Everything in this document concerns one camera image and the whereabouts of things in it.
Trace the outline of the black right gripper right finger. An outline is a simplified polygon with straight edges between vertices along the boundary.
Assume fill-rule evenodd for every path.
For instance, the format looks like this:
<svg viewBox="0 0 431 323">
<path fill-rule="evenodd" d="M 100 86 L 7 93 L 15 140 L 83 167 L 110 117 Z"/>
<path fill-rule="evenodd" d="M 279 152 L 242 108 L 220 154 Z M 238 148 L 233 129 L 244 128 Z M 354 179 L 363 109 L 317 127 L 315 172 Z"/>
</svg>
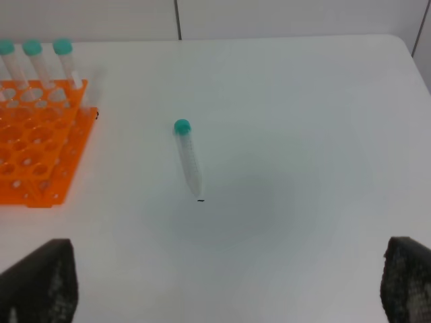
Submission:
<svg viewBox="0 0 431 323">
<path fill-rule="evenodd" d="M 389 322 L 430 321 L 430 249 L 392 237 L 385 252 L 380 299 Z"/>
</svg>

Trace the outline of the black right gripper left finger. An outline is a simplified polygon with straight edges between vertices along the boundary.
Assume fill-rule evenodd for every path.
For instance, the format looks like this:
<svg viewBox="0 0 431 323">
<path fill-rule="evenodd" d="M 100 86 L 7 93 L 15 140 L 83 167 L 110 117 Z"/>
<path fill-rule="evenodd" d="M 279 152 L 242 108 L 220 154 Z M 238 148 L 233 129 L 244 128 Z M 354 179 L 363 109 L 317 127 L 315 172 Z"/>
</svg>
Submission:
<svg viewBox="0 0 431 323">
<path fill-rule="evenodd" d="M 72 322 L 78 299 L 69 239 L 52 239 L 1 273 L 2 322 Z"/>
</svg>

